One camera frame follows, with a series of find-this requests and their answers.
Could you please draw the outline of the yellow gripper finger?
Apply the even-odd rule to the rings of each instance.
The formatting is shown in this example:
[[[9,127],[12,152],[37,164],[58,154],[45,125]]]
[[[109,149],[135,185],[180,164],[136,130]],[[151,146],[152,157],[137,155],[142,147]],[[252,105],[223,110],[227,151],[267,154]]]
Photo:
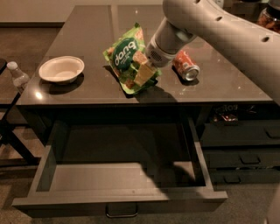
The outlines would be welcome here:
[[[133,60],[140,65],[145,64],[148,61],[146,56],[141,51],[136,51],[134,53]]]
[[[154,66],[142,64],[138,69],[134,82],[141,87],[154,75],[156,71],[157,69]]]

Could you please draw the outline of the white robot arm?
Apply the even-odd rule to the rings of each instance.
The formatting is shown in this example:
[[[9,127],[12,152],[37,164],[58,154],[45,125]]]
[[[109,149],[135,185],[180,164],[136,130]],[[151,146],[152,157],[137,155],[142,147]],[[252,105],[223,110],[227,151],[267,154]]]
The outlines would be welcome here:
[[[148,19],[154,34],[147,53],[164,58],[158,66],[200,37],[280,104],[280,34],[229,14],[212,0],[163,0],[162,12],[162,21]],[[224,212],[188,214],[180,224],[280,224],[279,194],[276,189],[269,206],[258,200],[246,208],[238,202]]]

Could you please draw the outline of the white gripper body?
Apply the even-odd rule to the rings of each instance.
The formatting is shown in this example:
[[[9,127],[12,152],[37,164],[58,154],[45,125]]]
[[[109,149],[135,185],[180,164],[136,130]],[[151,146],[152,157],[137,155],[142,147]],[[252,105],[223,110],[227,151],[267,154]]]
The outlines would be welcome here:
[[[147,45],[145,54],[148,60],[156,67],[168,66],[175,57],[174,54],[163,52],[151,42]]]

